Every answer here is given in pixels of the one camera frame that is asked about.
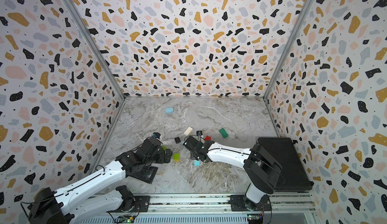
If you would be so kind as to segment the cream long lego brick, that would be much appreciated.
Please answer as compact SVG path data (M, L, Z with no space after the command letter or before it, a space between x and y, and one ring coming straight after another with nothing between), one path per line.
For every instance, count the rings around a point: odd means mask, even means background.
M190 135L191 134L191 132L193 131L193 128L191 128L191 127L188 127L185 131L184 131L184 135L186 135L186 136L188 136L188 135Z

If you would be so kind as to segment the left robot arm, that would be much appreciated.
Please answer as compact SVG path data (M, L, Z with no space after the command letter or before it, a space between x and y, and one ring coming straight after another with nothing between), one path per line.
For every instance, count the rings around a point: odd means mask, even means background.
M140 204L125 185L101 197L94 194L128 177L151 183L157 173L154 164L168 164L172 155L158 138L147 137L93 174L57 190L41 190L34 202L21 202L21 208L31 224L76 224L101 213L140 212Z

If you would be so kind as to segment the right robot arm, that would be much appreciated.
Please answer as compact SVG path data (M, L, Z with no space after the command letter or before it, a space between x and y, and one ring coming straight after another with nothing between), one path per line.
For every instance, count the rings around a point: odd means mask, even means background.
M281 164L259 144L252 148L236 148L213 140L202 142L194 136L188 136L182 145L197 161L221 162L245 170L251 184L243 196L241 207L251 211L264 207L262 199L274 193L282 176Z

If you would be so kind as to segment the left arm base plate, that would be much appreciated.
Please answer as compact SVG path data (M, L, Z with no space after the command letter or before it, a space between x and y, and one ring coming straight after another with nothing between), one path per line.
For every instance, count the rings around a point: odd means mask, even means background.
M149 195L137 195L134 197L126 197L122 204L116 209L119 213L146 213L150 204Z

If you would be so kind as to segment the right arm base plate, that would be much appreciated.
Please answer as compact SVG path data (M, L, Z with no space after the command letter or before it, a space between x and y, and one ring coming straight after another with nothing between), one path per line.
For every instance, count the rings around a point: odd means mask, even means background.
M272 210L271 201L266 194L258 203L254 203L244 195L231 195L228 203L231 205L233 212L265 212Z

